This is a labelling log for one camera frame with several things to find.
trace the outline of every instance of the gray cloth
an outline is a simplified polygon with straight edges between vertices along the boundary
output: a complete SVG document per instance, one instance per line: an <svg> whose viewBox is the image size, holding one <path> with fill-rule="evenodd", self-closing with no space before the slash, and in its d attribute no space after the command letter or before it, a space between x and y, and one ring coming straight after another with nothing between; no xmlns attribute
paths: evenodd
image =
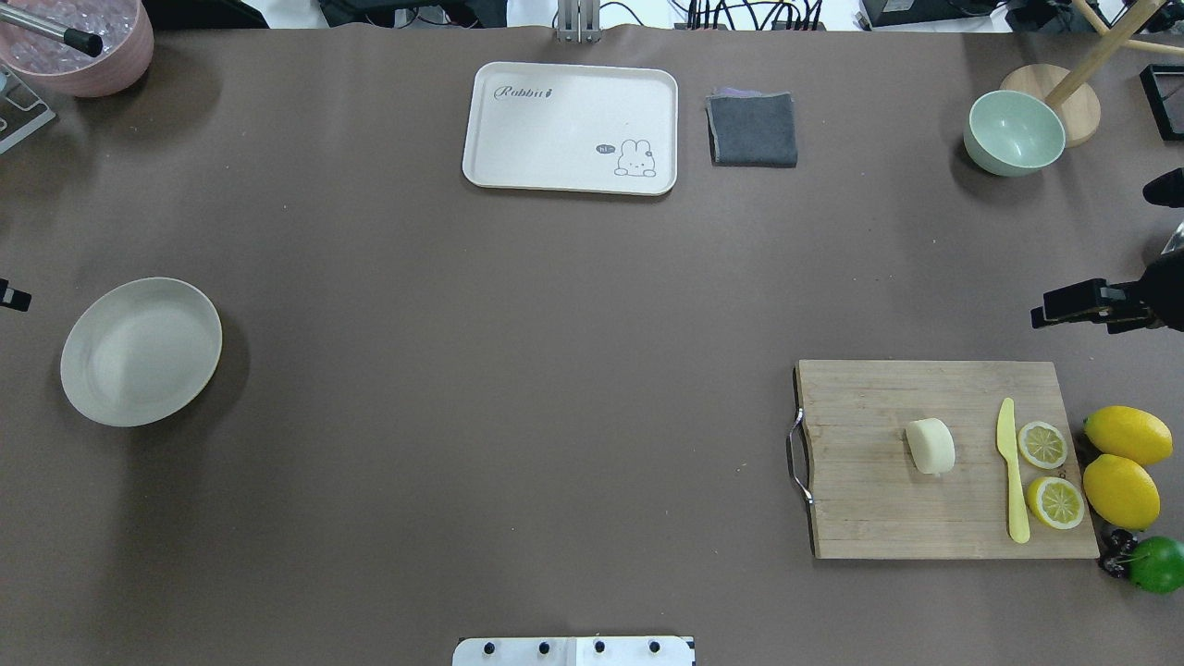
<svg viewBox="0 0 1184 666"><path fill-rule="evenodd" d="M712 95L707 98L712 160L718 165L798 166L793 100L773 95Z"/></svg>

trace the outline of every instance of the wooden cutting board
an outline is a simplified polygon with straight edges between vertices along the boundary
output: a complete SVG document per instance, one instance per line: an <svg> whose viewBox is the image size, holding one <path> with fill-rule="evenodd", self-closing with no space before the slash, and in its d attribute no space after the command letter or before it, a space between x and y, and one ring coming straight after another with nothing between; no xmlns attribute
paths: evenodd
<svg viewBox="0 0 1184 666"><path fill-rule="evenodd" d="M1031 540L1008 537L1006 466L995 448L1003 398L1016 428L1045 421L1070 437L1051 363L803 360L797 366L815 557L858 559L1096 558L1093 524L1054 530L1031 513ZM913 465L905 425L940 418L954 468ZM1024 488L1058 475L1081 488L1075 453L1058 469L1019 459Z"/></svg>

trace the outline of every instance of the lemon slice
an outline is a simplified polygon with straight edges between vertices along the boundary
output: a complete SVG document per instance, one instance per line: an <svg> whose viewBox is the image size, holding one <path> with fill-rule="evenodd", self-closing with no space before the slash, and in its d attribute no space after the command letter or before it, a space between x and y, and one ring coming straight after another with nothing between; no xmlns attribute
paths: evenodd
<svg viewBox="0 0 1184 666"><path fill-rule="evenodd" d="M1058 476L1041 476L1028 486L1028 508L1041 523L1057 530L1072 530L1086 517L1081 491Z"/></svg>
<svg viewBox="0 0 1184 666"><path fill-rule="evenodd" d="M1032 421L1019 429L1019 453L1041 469L1056 469L1069 459L1069 444L1053 425Z"/></svg>

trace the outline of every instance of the white cylindrical food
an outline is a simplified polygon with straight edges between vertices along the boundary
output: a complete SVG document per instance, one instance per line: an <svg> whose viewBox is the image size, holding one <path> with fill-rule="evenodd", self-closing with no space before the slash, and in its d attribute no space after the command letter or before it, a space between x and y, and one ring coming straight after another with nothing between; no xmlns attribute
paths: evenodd
<svg viewBox="0 0 1184 666"><path fill-rule="evenodd" d="M940 418L922 418L905 427L908 450L922 474L945 474L954 468L954 438Z"/></svg>

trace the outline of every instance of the white bowl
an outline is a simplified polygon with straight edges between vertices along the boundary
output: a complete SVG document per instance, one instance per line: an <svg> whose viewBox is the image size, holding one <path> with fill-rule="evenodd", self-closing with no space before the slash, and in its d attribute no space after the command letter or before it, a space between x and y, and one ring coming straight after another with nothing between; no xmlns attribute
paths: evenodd
<svg viewBox="0 0 1184 666"><path fill-rule="evenodd" d="M78 318L62 350L62 386L86 418L143 425L201 392L221 344L221 320L205 294L172 277L136 280Z"/></svg>
<svg viewBox="0 0 1184 666"><path fill-rule="evenodd" d="M996 175L1028 175L1061 156L1064 126L1036 97L995 90L971 107L963 143L978 166Z"/></svg>

